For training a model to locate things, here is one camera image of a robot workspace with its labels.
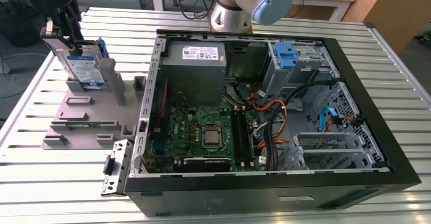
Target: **blue drive bay latch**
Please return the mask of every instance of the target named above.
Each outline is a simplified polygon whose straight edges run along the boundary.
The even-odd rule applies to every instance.
[[[275,43],[275,54],[280,60],[282,69],[292,69],[298,61],[296,50],[290,42]]]

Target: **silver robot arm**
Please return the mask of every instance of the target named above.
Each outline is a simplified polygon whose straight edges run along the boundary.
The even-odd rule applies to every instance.
[[[288,12],[294,0],[218,0],[211,14],[211,27],[220,32],[243,33],[251,20],[271,25]]]

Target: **expansion slot bracket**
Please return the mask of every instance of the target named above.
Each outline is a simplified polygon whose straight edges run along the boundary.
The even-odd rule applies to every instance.
[[[106,179],[103,182],[102,197],[126,196],[124,186],[132,147],[134,143],[127,139],[114,143],[112,152],[107,157],[103,169]]]

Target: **table leg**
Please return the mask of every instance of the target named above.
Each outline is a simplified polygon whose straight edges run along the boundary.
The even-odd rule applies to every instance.
[[[155,11],[164,11],[164,0],[154,0]]]
[[[338,7],[334,10],[330,21],[342,21],[344,14],[348,10],[350,4],[350,1],[339,1]]]

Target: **green motherboard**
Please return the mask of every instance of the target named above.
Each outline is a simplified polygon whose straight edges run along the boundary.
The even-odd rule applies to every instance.
[[[238,164],[235,159],[235,140],[231,121],[231,108],[222,107],[178,107],[170,116],[170,132],[166,142],[155,142],[156,172],[175,173],[176,164],[186,158],[227,158],[231,159],[230,171],[255,171],[258,165],[252,151],[252,126],[258,120],[255,111],[246,111],[251,164]]]

